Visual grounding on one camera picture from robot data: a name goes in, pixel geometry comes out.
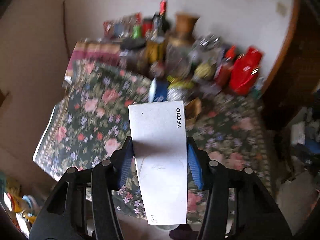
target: white box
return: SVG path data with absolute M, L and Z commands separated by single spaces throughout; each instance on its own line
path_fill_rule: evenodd
M 129 120 L 148 223 L 186 224 L 188 157 L 183 101 L 130 105 Z

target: cloth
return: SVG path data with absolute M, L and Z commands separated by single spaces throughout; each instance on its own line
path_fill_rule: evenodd
M 150 80 L 132 72 L 87 60 L 78 69 L 70 94 L 55 106 L 34 161 L 56 180 L 67 168 L 92 168 L 121 148 L 130 135 L 128 105 L 147 102 Z M 251 167 L 271 192 L 268 154 L 252 98 L 220 93 L 202 99 L 202 112 L 187 127 L 199 149 L 228 168 Z M 163 194 L 170 194 L 164 189 Z M 161 205 L 161 195 L 154 196 Z M 207 191 L 199 191 L 188 169 L 188 223 L 201 223 Z M 145 219 L 137 171 L 132 160 L 126 184 L 113 192 L 118 212 Z M 234 192 L 230 189 L 230 215 Z
M 76 60 L 99 60 L 111 66 L 118 66 L 120 61 L 120 46 L 114 44 L 104 44 L 96 41 L 79 41 L 71 54 L 71 58 L 66 70 L 65 80 L 74 82 L 74 62 Z

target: colorful item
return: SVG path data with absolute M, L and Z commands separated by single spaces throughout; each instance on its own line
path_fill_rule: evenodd
M 144 18 L 142 21 L 142 36 L 148 38 L 152 32 L 152 18 Z
M 23 210 L 29 209 L 28 203 L 23 200 L 21 197 L 11 195 L 10 193 L 5 193 L 7 198 L 4 195 L 4 202 L 7 205 L 8 209 L 15 213 L 20 213 Z
M 167 101 L 169 82 L 153 79 L 149 89 L 149 103 Z
M 111 66 L 118 66 L 120 62 L 120 45 L 119 44 L 100 44 L 97 42 L 79 41 L 73 49 L 71 59 L 65 74 L 65 80 L 72 83 L 74 71 L 73 62 L 82 59 L 99 60 Z
M 151 77 L 163 78 L 164 76 L 163 63 L 161 61 L 154 62 L 150 67 L 149 74 Z
M 33 216 L 33 215 L 37 215 L 40 211 L 40 208 L 36 202 L 36 200 L 34 199 L 33 196 L 31 195 L 24 195 L 22 197 L 22 199 L 28 203 L 29 205 L 29 209 L 28 211 L 28 216 Z
M 199 98 L 193 99 L 184 108 L 186 115 L 186 126 L 190 127 L 195 124 L 197 117 L 201 113 L 201 100 Z
M 209 63 L 200 64 L 195 70 L 195 76 L 204 80 L 209 80 L 213 77 L 215 68 Z
M 164 38 L 157 37 L 154 41 L 147 41 L 147 57 L 149 64 L 163 60 Z
M 247 53 L 234 63 L 229 87 L 238 95 L 247 95 L 256 82 L 261 58 L 260 51 L 249 47 Z
M 236 46 L 232 46 L 225 55 L 223 62 L 217 68 L 217 71 L 214 75 L 215 82 L 221 87 L 224 88 L 230 79 L 231 71 L 233 69 L 233 59 L 236 56 L 235 54 Z
M 36 218 L 37 218 L 36 216 L 29 217 L 29 216 L 25 215 L 25 219 L 27 219 L 29 221 L 29 223 L 32 225 L 36 221 Z
M 135 25 L 132 29 L 132 39 L 137 39 L 141 37 L 141 25 Z

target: white wall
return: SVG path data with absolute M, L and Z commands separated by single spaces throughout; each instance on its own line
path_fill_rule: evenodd
M 68 58 L 62 0 L 13 0 L 0 19 L 0 89 L 10 92 L 0 108 L 0 170 L 25 192 L 54 183 L 32 156 L 61 100 Z
M 103 36 L 107 19 L 141 11 L 152 16 L 161 0 L 66 0 L 67 34 L 70 49 L 80 38 Z M 276 13 L 276 4 L 287 7 L 285 17 Z M 177 11 L 201 16 L 195 34 L 220 35 L 245 50 L 256 45 L 265 52 L 261 74 L 268 76 L 286 35 L 292 0 L 168 0 L 168 17 Z

